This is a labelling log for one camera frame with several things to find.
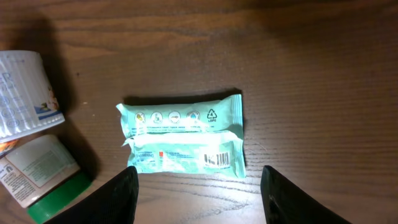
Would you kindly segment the green lid jar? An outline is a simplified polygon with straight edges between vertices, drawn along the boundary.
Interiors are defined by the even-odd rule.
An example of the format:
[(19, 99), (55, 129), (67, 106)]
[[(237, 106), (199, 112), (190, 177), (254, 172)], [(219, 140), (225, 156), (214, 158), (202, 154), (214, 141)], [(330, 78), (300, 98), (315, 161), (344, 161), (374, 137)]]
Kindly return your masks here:
[(69, 150), (52, 134), (1, 158), (1, 183), (36, 223), (45, 223), (91, 184)]

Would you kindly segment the white jar blue label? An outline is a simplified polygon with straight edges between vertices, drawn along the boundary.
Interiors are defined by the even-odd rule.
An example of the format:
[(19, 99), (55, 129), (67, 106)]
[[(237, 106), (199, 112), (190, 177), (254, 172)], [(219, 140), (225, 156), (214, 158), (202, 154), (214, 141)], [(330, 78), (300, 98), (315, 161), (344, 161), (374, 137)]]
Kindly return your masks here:
[(1, 52), (1, 142), (43, 131), (65, 121), (39, 53)]

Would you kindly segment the pale green wipes packet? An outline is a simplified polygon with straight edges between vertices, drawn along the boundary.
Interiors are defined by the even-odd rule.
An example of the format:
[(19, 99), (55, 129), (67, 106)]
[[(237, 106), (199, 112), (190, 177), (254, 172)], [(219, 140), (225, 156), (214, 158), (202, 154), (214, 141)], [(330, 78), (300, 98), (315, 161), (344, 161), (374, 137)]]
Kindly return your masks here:
[(244, 178), (240, 94), (192, 104), (118, 104), (130, 146), (127, 164), (140, 174), (174, 172)]

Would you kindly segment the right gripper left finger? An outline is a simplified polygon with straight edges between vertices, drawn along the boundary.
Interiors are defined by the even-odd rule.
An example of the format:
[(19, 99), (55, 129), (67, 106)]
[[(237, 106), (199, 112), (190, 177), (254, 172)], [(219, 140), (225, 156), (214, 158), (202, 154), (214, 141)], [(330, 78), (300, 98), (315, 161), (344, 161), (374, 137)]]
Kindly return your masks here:
[(133, 224), (138, 194), (137, 170), (129, 166), (46, 224)]

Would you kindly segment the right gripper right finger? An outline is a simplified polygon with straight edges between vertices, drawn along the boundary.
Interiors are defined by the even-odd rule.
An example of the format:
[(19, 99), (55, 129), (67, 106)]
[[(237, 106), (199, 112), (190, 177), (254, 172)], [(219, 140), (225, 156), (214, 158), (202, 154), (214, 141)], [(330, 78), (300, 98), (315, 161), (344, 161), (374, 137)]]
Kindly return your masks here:
[(261, 195), (266, 222), (269, 224), (349, 224), (272, 166), (264, 166), (262, 170)]

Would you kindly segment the orange small box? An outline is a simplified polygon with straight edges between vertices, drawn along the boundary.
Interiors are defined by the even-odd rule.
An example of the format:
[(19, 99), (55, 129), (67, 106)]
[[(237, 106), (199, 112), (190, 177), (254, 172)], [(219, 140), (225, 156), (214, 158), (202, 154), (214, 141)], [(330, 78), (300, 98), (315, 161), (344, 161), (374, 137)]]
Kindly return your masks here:
[(7, 154), (10, 150), (15, 148), (18, 141), (18, 139), (15, 139), (12, 141), (0, 143), (0, 155)]

